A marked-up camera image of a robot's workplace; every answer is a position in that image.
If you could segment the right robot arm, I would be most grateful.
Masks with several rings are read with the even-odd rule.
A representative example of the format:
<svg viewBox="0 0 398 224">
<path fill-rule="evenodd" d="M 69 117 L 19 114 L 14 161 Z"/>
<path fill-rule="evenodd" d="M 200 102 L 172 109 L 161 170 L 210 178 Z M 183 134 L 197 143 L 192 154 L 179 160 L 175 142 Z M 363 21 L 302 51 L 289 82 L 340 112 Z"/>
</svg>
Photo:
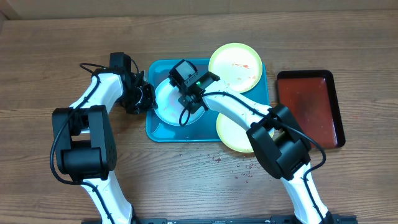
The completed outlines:
<svg viewBox="0 0 398 224">
<path fill-rule="evenodd" d="M 258 163 L 283 182 L 300 223 L 333 223 L 311 175 L 326 160 L 311 166 L 309 152 L 319 144 L 304 134 L 288 107 L 256 103 L 214 73 L 199 74 L 188 60 L 179 61 L 169 79 L 182 94 L 182 115 L 190 116 L 202 107 L 225 115 L 244 129 Z"/>
</svg>

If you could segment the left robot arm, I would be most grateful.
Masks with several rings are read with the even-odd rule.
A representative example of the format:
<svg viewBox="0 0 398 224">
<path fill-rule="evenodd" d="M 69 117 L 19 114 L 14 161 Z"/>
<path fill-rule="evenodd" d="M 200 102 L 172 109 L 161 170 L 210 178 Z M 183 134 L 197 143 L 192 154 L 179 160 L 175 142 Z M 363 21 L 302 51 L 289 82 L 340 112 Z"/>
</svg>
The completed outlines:
<svg viewBox="0 0 398 224">
<path fill-rule="evenodd" d="M 84 94 L 52 113 L 50 170 L 61 183 L 83 187 L 98 209 L 100 223 L 134 223 L 133 206 L 115 174 L 117 163 L 109 113 L 119 103 L 128 114 L 157 108 L 155 90 L 133 59 L 111 53 L 109 65 L 81 63 L 91 74 Z"/>
</svg>

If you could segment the light blue plate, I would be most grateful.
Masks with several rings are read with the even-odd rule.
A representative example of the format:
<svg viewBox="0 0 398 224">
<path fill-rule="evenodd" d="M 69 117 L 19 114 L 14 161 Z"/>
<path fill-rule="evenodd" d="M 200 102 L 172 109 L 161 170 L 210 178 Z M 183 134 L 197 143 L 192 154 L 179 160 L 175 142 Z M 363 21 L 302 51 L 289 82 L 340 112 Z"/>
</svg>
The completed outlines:
<svg viewBox="0 0 398 224">
<path fill-rule="evenodd" d="M 172 126 L 180 126 L 179 118 L 184 109 L 178 101 L 181 93 L 177 86 L 170 84 L 170 79 L 166 78 L 155 89 L 155 97 L 158 108 L 156 115 L 165 123 Z"/>
</svg>

